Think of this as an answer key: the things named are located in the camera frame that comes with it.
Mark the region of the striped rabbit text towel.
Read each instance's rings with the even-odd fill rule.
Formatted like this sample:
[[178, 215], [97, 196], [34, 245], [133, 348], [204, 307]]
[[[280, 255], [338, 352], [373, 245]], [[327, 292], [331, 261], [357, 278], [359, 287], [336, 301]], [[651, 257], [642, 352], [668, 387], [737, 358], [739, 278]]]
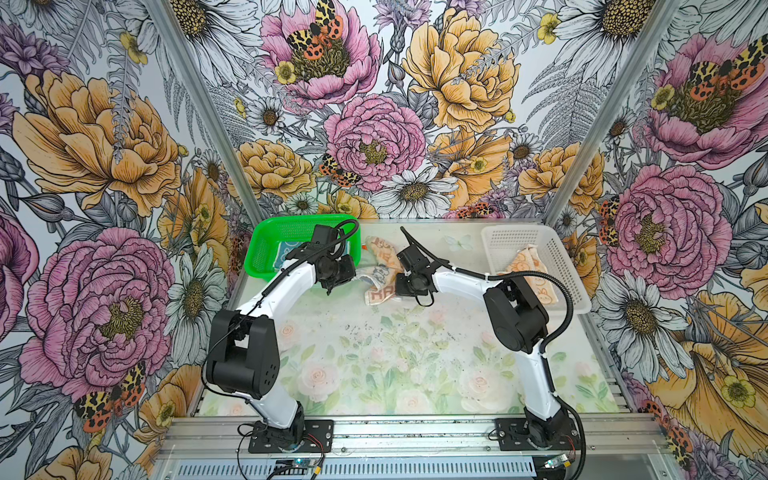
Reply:
[[403, 272], [397, 253], [396, 246], [381, 237], [365, 239], [355, 279], [368, 286], [364, 294], [366, 305], [378, 306], [395, 296], [396, 276]]

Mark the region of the blue bunny pattern towel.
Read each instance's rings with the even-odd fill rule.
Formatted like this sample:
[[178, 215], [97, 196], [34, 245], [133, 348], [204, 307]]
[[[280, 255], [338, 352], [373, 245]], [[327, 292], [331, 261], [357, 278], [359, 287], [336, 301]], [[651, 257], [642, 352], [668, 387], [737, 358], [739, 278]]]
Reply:
[[273, 262], [274, 270], [275, 271], [279, 271], [280, 268], [282, 267], [283, 263], [286, 261], [288, 255], [292, 251], [301, 248], [302, 245], [303, 245], [302, 241], [295, 241], [295, 242], [293, 242], [293, 241], [291, 241], [291, 242], [284, 241], [284, 242], [280, 242], [279, 246], [278, 246], [278, 250], [277, 250], [276, 256], [275, 256], [275, 260]]

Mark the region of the green plastic basket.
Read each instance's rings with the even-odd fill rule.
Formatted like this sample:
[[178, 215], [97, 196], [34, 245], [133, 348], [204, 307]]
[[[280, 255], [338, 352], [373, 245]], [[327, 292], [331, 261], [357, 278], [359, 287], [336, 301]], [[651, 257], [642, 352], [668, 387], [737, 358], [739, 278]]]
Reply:
[[334, 227], [355, 220], [345, 214], [284, 216], [264, 220], [252, 234], [244, 270], [252, 278], [270, 281], [279, 271], [288, 252], [312, 238], [317, 225]]

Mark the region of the white plastic basket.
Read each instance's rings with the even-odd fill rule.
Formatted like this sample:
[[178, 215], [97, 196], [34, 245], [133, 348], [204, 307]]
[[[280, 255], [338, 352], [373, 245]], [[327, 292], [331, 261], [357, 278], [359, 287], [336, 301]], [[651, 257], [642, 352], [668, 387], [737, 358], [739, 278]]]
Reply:
[[573, 300], [574, 313], [587, 314], [591, 310], [591, 299], [583, 282], [552, 228], [532, 223], [496, 224], [484, 227], [481, 237], [492, 273], [502, 273], [520, 251], [526, 247], [535, 247], [547, 273], [567, 287]]

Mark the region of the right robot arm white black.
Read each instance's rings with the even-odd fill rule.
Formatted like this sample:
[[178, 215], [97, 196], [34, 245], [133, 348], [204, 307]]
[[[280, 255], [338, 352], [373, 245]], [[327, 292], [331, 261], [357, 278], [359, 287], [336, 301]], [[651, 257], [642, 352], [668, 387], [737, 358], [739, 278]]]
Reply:
[[[397, 258], [404, 269], [395, 279], [398, 297], [433, 299], [436, 293], [445, 293], [484, 304], [497, 340], [517, 357], [525, 400], [522, 434], [533, 447], [549, 448], [562, 431], [571, 429], [546, 356], [547, 346], [565, 332], [574, 314], [572, 296], [562, 281], [531, 270], [498, 275], [473, 272], [432, 256], [418, 243], [401, 250]], [[552, 333], [547, 330], [549, 314], [528, 283], [530, 278], [545, 280], [562, 292], [566, 315]]]

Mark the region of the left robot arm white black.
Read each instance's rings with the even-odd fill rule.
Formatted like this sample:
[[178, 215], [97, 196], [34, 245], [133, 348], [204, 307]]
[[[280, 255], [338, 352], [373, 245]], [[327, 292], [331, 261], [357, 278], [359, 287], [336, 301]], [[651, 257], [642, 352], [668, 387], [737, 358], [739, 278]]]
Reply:
[[356, 276], [350, 241], [355, 219], [317, 225], [311, 238], [286, 254], [276, 275], [236, 310], [219, 311], [211, 324], [201, 379], [205, 387], [242, 400], [260, 416], [251, 437], [266, 448], [295, 452], [310, 439], [301, 403], [279, 383], [280, 349], [276, 320], [318, 284], [328, 293]]

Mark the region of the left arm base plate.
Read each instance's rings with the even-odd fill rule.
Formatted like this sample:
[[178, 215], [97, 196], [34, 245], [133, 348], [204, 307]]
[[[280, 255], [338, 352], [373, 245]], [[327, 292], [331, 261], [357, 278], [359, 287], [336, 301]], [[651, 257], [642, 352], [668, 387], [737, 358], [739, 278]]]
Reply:
[[327, 454], [332, 450], [335, 422], [326, 419], [305, 420], [302, 426], [288, 429], [269, 427], [256, 422], [247, 435], [251, 454]]

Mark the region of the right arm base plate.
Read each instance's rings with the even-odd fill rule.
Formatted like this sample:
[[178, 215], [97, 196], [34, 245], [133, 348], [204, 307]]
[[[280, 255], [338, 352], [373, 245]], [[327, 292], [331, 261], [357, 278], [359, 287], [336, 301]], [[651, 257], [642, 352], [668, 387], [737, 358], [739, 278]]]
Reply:
[[576, 423], [563, 415], [547, 421], [496, 418], [494, 430], [501, 451], [575, 451], [581, 447]]

